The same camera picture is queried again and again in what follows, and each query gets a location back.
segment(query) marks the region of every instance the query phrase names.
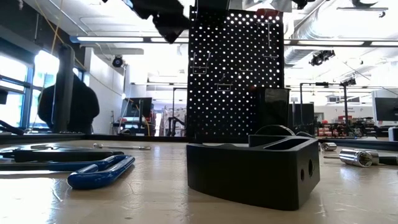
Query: black pegboard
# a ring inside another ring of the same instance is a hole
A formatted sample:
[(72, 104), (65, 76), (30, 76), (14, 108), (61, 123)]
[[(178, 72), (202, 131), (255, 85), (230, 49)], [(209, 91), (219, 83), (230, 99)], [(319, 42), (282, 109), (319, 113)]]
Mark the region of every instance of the black pegboard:
[(282, 13), (197, 10), (189, 30), (187, 136), (256, 132), (256, 87), (284, 87)]

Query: socket wrench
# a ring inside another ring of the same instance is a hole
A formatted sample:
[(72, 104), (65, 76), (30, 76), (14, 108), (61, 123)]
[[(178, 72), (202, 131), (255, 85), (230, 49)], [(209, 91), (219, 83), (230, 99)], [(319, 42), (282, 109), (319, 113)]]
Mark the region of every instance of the socket wrench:
[(137, 150), (150, 150), (149, 146), (104, 146), (103, 144), (94, 143), (95, 149), (137, 149)]
[(398, 166), (398, 156), (379, 156), (379, 152), (374, 149), (354, 149), (357, 151), (365, 151), (370, 153), (372, 155), (372, 165), (379, 165), (379, 164), (385, 164), (385, 165), (392, 165), (392, 166)]
[(338, 157), (323, 156), (323, 158), (340, 159), (345, 164), (357, 167), (369, 167), (372, 165), (372, 155), (370, 153), (353, 149), (342, 149)]

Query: workbench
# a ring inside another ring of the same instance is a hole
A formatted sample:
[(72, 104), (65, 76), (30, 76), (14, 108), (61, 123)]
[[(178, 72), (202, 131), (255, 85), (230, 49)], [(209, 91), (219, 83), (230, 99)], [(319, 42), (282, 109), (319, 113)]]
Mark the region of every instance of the workbench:
[(189, 189), (185, 143), (68, 141), (59, 145), (92, 147), (93, 143), (152, 149), (125, 150), (136, 157), (135, 167), (98, 190), (72, 190), (67, 173), (0, 172), (0, 223), (398, 222), (398, 168), (393, 166), (359, 168), (321, 157), (321, 181), (309, 200), (300, 210), (283, 212)]

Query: wrench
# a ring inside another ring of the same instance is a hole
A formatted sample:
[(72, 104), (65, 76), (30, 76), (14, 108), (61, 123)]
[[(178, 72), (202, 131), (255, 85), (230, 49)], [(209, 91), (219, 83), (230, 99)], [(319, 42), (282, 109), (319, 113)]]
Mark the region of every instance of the wrench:
[(95, 149), (137, 149), (137, 150), (150, 150), (149, 146), (104, 146), (103, 144), (94, 143)]

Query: black jacket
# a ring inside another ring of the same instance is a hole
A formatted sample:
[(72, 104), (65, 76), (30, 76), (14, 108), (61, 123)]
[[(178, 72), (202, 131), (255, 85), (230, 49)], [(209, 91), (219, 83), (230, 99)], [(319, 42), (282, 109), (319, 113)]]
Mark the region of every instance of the black jacket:
[[(52, 85), (43, 90), (42, 99), (40, 100), (37, 112), (39, 118), (45, 121), (51, 130), (53, 128), (51, 117), (54, 89), (55, 86)], [(91, 134), (91, 124), (99, 113), (100, 106), (95, 92), (90, 87), (87, 87), (75, 75), (73, 78), (72, 103), (70, 106), (68, 131)]]

